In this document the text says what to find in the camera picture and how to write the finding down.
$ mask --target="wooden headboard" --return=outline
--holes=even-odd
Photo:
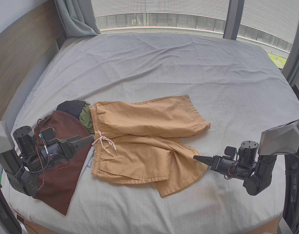
[[[0,120],[26,74],[63,33],[54,0],[49,0],[0,34]]]

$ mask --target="brown shorts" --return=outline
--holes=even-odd
[[[194,183],[206,171],[193,159],[199,153],[177,140],[210,128],[188,95],[139,103],[99,101],[90,105],[95,139],[92,174],[117,184],[154,182],[161,197]]]

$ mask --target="mattress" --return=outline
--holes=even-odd
[[[261,132],[299,119],[299,102],[265,51],[232,40],[172,33],[119,33],[72,38],[50,62],[16,119],[36,125],[65,100],[140,102],[188,94],[211,123],[180,140],[202,155],[259,142]],[[243,181],[208,169],[193,185],[161,198],[153,183],[118,185],[86,167],[67,215],[15,191],[2,191],[24,218],[58,233],[244,233],[283,210],[284,156],[272,183],[250,196]]]

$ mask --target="curtain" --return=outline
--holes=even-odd
[[[98,35],[91,0],[54,0],[67,37]]]
[[[299,23],[295,40],[286,64],[282,70],[282,74],[284,75],[290,86],[293,87],[299,75]]]

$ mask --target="green grass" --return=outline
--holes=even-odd
[[[283,66],[285,65],[286,63],[286,59],[278,56],[278,55],[275,55],[275,54],[271,54],[271,53],[267,53],[268,56],[271,58],[271,60],[274,62],[274,64],[278,67],[278,68],[283,68],[283,67],[280,67],[275,60],[278,60]]]

